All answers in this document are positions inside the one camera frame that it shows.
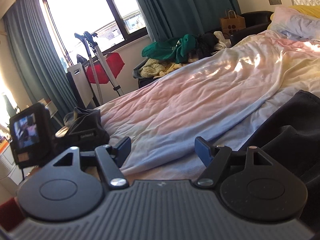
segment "bedsheet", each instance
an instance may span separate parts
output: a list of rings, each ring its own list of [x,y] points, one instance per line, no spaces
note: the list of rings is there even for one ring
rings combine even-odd
[[[258,126],[274,112],[268,105],[278,100],[280,107],[303,85],[320,87],[319,51],[316,44],[265,31],[101,106],[110,144],[132,139],[122,172],[130,180],[196,178],[204,166],[192,153],[195,137],[216,141],[224,134],[219,141],[240,147],[254,132],[251,118]]]

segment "blue curtain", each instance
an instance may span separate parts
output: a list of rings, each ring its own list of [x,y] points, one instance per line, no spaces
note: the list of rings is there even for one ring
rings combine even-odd
[[[56,117],[63,121],[73,111],[76,100],[39,0],[17,0],[4,15],[4,22],[15,65],[32,103],[50,98],[58,109]]]
[[[226,9],[241,14],[237,0],[137,0],[154,41],[203,34],[220,27]]]

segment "black leather armchair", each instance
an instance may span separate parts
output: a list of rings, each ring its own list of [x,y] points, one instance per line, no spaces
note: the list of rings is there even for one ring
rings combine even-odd
[[[230,35],[231,45],[236,45],[249,35],[258,34],[265,31],[271,23],[270,16],[272,14],[273,12],[270,11],[258,11],[242,14],[241,16],[244,17],[247,28]]]

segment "sky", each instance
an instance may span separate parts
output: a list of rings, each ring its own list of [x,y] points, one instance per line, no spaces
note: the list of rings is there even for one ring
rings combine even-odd
[[[93,33],[114,21],[106,0],[47,0],[50,12],[67,50],[79,43],[74,33]],[[138,10],[136,0],[114,0],[123,17]]]

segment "camera screen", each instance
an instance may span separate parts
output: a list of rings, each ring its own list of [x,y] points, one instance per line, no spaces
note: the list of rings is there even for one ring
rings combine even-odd
[[[35,114],[27,115],[14,123],[14,132],[18,138],[19,148],[28,147],[39,142]]]

